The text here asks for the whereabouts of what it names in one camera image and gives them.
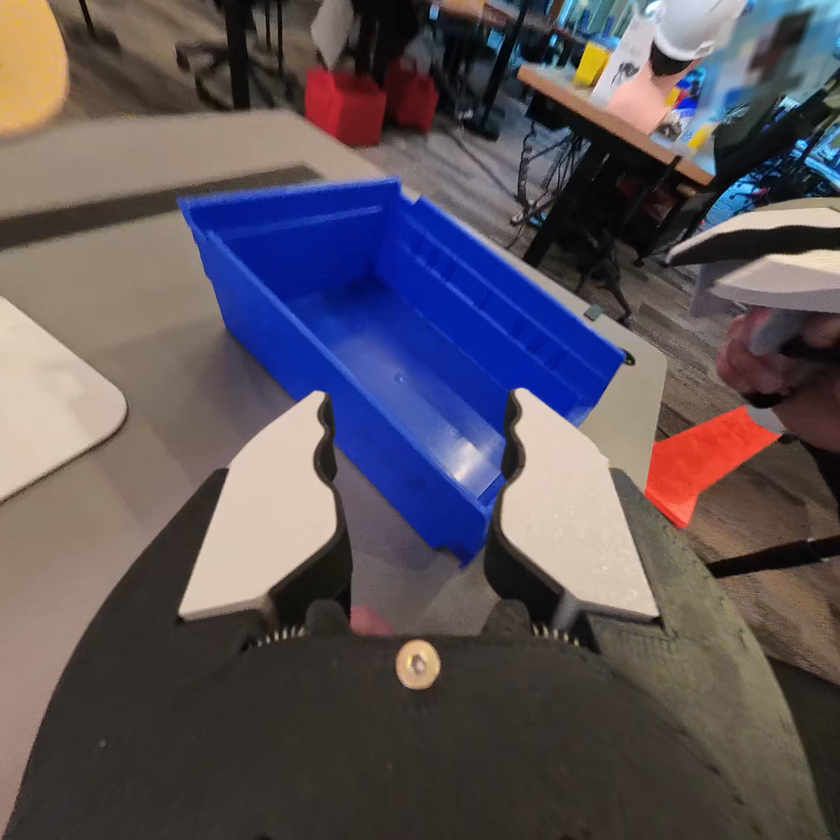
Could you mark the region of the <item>red storage container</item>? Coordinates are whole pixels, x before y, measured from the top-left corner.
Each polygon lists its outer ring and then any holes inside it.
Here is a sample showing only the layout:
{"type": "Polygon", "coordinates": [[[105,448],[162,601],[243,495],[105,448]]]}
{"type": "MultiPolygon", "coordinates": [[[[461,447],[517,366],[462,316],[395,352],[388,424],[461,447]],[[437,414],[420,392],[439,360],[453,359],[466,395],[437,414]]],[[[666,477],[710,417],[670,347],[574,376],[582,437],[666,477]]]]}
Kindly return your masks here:
{"type": "Polygon", "coordinates": [[[370,77],[348,71],[308,70],[304,117],[345,145],[379,145],[385,120],[385,91],[370,77]]]}
{"type": "Polygon", "coordinates": [[[396,59],[384,80],[385,121],[397,128],[428,134],[438,105],[434,80],[396,59]]]}

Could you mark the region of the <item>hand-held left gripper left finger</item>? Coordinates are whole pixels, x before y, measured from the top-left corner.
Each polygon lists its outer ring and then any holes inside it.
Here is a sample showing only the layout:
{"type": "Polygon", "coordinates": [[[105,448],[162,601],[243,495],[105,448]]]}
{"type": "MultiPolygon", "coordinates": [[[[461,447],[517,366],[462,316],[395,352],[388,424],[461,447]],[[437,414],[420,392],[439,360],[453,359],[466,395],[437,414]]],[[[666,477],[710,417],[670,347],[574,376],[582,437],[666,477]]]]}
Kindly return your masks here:
{"type": "Polygon", "coordinates": [[[320,600],[349,612],[353,559],[334,437],[331,398],[314,391],[234,457],[178,608],[182,620],[255,611],[286,627],[303,623],[320,600]]]}

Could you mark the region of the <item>yellow container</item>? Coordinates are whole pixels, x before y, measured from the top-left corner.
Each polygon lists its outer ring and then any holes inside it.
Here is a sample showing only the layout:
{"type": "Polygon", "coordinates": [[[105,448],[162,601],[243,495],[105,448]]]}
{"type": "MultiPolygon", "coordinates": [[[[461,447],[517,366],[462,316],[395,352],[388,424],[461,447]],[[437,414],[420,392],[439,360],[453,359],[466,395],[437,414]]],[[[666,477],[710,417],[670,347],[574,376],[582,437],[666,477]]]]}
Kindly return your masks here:
{"type": "Polygon", "coordinates": [[[598,41],[589,40],[581,55],[572,83],[578,88],[593,88],[600,80],[613,51],[598,41]]]}

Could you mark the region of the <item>rectangular wooden table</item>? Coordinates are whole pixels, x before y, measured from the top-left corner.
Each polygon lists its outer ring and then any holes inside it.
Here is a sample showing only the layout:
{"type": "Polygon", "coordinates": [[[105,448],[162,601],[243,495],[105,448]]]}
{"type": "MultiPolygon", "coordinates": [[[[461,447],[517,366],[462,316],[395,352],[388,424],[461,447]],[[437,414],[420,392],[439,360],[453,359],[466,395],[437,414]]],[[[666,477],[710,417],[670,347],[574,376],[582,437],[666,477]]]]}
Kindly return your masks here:
{"type": "Polygon", "coordinates": [[[673,165],[679,179],[694,187],[706,187],[714,178],[715,164],[710,154],[701,154],[697,159],[680,156],[685,150],[682,146],[657,140],[596,105],[590,93],[572,84],[568,70],[525,63],[518,70],[518,80],[561,106],[570,130],[589,142],[522,256],[530,267],[539,267],[561,229],[576,219],[589,184],[610,155],[622,163],[639,159],[643,164],[673,165]]]}

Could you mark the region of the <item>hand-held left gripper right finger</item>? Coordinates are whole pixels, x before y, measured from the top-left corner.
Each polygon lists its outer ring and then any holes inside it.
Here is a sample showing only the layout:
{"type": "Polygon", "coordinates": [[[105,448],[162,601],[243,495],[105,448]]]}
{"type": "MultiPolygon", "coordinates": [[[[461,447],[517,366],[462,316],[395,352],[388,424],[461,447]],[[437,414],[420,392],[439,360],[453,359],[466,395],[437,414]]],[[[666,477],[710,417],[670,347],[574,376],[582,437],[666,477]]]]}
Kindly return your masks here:
{"type": "Polygon", "coordinates": [[[571,632],[583,615],[659,619],[610,464],[577,427],[525,388],[505,415],[504,479],[484,572],[538,630],[571,632]]]}

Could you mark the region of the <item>blue plastic bin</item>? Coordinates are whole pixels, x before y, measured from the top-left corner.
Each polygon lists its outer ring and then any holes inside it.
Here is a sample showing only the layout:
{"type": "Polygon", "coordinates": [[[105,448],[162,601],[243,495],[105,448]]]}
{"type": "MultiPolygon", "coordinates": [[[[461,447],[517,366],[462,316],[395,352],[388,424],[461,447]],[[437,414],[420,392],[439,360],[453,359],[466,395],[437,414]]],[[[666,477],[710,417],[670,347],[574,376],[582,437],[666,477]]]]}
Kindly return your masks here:
{"type": "Polygon", "coordinates": [[[580,426],[625,362],[394,178],[178,199],[227,330],[433,550],[467,564],[502,486],[508,394],[580,426]]]}

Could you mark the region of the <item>white rounded mat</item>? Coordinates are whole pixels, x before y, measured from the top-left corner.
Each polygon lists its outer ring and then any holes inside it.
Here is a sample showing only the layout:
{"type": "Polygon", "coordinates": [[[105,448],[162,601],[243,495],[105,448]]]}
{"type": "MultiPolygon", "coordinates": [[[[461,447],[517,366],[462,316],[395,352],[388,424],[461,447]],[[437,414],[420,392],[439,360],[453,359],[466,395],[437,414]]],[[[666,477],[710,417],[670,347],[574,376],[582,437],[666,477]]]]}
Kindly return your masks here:
{"type": "Polygon", "coordinates": [[[108,441],[128,414],[116,385],[1,298],[1,502],[108,441]]]}

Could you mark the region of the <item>pink object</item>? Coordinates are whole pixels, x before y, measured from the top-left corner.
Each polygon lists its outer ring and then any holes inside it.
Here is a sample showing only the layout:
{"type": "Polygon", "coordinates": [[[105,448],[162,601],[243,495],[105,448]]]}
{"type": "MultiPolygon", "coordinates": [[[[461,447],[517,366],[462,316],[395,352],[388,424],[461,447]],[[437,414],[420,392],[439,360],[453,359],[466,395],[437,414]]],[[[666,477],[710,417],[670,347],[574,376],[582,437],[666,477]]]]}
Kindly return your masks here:
{"type": "Polygon", "coordinates": [[[605,112],[650,136],[669,111],[666,101],[670,92],[692,64],[671,58],[652,45],[642,68],[615,90],[605,112]]]}

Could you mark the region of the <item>person's right hand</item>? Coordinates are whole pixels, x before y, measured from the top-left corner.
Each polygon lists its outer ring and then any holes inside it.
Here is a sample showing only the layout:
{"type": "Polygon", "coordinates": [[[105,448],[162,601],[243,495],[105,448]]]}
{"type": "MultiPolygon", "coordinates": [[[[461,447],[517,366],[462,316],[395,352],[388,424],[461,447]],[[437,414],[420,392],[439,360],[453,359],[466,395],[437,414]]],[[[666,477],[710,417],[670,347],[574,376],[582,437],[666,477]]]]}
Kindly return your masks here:
{"type": "Polygon", "coordinates": [[[839,452],[839,371],[832,364],[793,360],[777,353],[754,354],[753,335],[772,311],[751,308],[737,317],[717,355],[721,380],[742,396],[781,394],[772,409],[778,425],[803,443],[839,452]]]}

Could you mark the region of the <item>orange plastic piece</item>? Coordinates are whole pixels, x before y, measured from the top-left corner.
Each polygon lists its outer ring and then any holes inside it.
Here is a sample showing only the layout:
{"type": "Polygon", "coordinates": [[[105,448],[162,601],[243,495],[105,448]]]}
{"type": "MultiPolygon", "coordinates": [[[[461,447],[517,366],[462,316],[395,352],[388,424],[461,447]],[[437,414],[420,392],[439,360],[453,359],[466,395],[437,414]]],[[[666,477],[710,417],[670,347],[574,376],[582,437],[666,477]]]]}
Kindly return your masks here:
{"type": "Polygon", "coordinates": [[[757,423],[742,406],[654,444],[645,496],[678,529],[690,525],[700,496],[778,442],[775,422],[757,423]]]}

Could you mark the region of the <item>white hard hat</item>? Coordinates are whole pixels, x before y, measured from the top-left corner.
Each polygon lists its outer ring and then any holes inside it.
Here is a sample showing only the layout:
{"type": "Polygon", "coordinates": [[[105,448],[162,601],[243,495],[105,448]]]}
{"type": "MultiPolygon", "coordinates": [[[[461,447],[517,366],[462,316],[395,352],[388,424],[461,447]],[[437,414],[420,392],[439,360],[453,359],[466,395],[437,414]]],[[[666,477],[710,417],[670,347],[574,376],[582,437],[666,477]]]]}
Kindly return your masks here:
{"type": "Polygon", "coordinates": [[[726,39],[747,1],[664,1],[654,16],[652,46],[675,62],[708,57],[726,39]]]}

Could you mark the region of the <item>yellow round object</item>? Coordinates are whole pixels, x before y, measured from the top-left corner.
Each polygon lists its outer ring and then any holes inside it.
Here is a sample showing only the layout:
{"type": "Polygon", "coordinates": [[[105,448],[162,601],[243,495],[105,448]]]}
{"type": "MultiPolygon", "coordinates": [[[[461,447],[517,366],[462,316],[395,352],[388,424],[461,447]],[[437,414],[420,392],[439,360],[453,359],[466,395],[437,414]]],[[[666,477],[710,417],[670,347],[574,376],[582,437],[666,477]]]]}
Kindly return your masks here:
{"type": "Polygon", "coordinates": [[[47,1],[1,2],[1,141],[38,132],[64,110],[69,61],[47,1]]]}

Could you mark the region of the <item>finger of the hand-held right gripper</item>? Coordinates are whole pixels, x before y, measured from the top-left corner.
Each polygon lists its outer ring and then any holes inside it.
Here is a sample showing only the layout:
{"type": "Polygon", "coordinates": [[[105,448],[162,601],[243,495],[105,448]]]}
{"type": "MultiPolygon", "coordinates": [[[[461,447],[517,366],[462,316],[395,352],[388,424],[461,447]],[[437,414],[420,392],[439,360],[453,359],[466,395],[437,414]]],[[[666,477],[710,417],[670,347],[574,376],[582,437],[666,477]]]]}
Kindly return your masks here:
{"type": "Polygon", "coordinates": [[[760,207],[673,247],[671,266],[751,262],[839,249],[839,199],[803,198],[760,207]]]}
{"type": "Polygon", "coordinates": [[[692,315],[722,313],[729,303],[795,312],[839,313],[837,253],[769,255],[702,266],[692,315]]]}

